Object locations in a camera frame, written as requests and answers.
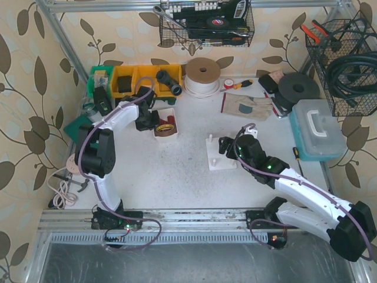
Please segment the white parts tray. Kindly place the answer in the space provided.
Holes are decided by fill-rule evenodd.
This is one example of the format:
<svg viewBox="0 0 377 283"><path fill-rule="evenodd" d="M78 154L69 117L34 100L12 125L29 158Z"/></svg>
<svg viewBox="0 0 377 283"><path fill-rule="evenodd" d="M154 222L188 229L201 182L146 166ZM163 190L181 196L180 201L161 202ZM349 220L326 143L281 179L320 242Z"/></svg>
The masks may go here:
<svg viewBox="0 0 377 283"><path fill-rule="evenodd" d="M154 138L159 143L171 143L178 138L178 127L175 110L165 108L157 110L159 123L154 128Z"/></svg>

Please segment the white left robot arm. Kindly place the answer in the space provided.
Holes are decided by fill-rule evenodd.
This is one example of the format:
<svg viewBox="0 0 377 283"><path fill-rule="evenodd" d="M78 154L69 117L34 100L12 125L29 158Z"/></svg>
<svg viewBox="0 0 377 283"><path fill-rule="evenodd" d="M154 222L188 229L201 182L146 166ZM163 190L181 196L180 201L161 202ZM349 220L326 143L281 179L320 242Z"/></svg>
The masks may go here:
<svg viewBox="0 0 377 283"><path fill-rule="evenodd" d="M151 110L155 95L152 88L141 86L100 121L79 127L75 163L80 173L92 180L98 207L107 217L127 219L111 174L116 161L115 135L132 122L138 131L154 129L160 122L158 111Z"/></svg>

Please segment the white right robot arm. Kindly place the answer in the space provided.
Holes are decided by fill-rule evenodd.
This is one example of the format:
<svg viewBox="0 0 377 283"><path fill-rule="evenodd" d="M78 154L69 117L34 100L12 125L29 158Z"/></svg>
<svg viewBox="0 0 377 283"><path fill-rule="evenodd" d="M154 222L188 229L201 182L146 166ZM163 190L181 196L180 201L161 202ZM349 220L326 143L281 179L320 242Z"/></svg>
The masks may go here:
<svg viewBox="0 0 377 283"><path fill-rule="evenodd" d="M306 180L277 157L268 156L250 134L221 137L219 153L237 160L259 183L294 198L303 206L276 198L270 202L275 225L294 226L328 242L342 258L356 262L375 258L376 226L369 206L341 199Z"/></svg>

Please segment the brown tape roll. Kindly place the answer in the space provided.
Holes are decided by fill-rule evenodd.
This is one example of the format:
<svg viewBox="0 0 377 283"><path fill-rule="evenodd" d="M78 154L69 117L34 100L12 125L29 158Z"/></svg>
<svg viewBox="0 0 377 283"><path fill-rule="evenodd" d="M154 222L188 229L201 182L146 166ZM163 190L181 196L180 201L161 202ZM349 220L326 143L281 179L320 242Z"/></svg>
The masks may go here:
<svg viewBox="0 0 377 283"><path fill-rule="evenodd" d="M156 137L168 137L175 134L176 132L176 127L173 124L159 125L155 128L154 131Z"/></svg>

